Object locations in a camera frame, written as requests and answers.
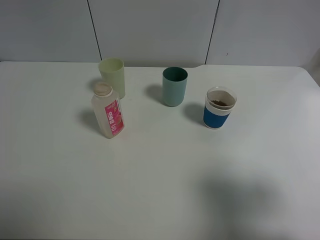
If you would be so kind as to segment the pale green plastic cup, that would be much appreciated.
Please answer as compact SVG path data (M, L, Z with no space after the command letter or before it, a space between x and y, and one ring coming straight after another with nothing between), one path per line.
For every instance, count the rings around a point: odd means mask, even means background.
M110 85L123 99L125 92L125 65L119 58L106 58L98 64L101 77Z

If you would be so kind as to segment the teal plastic cup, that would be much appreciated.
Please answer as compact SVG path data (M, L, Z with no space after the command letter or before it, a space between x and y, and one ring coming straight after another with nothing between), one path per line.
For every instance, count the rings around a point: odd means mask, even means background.
M162 72L162 99L165 105L176 107L185 96L188 73L181 67L168 67Z

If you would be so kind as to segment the blue sleeved clear cup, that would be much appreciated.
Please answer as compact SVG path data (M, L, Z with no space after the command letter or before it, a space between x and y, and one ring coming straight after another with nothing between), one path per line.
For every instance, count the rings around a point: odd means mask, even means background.
M237 103L236 94L223 86L209 89L205 95L203 122L210 129L219 129Z

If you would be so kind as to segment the clear plastic drink bottle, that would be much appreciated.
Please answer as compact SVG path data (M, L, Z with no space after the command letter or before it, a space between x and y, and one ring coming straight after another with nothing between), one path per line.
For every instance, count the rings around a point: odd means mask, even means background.
M107 139L112 139L125 127L119 94L102 81L94 85L93 93L91 104L99 128Z

